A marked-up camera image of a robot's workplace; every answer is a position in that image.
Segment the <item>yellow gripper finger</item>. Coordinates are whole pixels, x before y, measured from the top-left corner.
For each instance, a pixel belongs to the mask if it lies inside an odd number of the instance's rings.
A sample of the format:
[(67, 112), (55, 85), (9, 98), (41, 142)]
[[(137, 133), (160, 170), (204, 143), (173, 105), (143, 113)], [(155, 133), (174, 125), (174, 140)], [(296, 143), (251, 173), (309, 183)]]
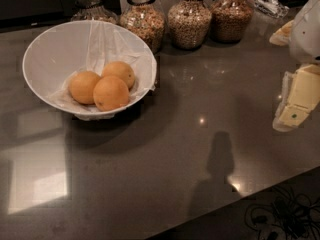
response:
[(277, 46), (287, 46), (289, 44), (293, 21), (289, 21), (274, 32), (269, 38), (269, 42)]

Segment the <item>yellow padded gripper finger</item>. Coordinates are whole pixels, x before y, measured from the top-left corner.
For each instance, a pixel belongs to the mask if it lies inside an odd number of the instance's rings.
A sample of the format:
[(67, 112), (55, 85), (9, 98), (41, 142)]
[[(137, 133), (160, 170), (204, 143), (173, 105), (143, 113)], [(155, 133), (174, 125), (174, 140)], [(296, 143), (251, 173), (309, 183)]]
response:
[(282, 80), (281, 102), (275, 112), (273, 128), (289, 132), (302, 125), (320, 103), (320, 66), (304, 64)]

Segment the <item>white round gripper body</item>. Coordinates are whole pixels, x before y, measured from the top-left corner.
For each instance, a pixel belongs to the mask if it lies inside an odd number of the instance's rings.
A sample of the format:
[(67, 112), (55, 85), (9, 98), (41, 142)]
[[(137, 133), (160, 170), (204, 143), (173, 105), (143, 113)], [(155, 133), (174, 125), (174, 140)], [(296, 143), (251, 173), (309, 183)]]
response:
[(320, 0), (308, 0), (295, 16), (289, 50), (300, 63), (320, 63)]

